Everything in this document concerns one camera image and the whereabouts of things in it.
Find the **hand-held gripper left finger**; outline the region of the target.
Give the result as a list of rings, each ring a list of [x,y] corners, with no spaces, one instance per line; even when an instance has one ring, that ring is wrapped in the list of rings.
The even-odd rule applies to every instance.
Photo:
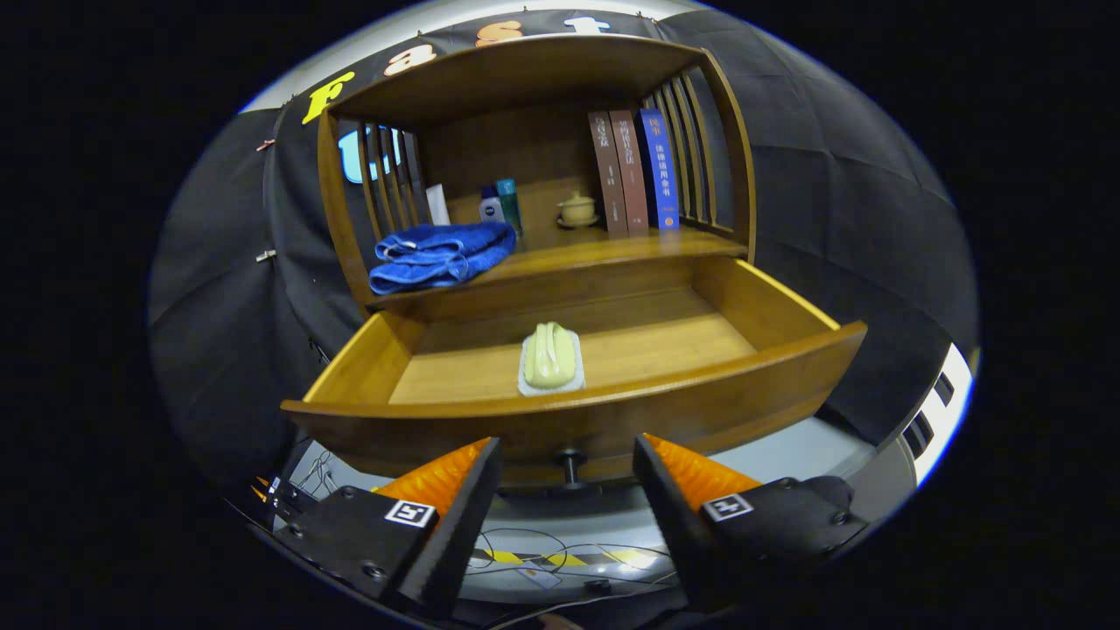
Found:
[[[332,589],[400,620],[448,618],[473,546],[500,490],[501,441],[373,438],[333,450],[352,467],[388,476],[323,499],[277,476],[263,492],[283,526],[264,538]]]

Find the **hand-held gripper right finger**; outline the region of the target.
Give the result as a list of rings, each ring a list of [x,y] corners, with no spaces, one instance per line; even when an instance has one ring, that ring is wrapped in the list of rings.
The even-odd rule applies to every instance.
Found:
[[[760,482],[648,433],[633,441],[632,467],[689,606],[703,613],[775,597],[869,531],[840,476]]]

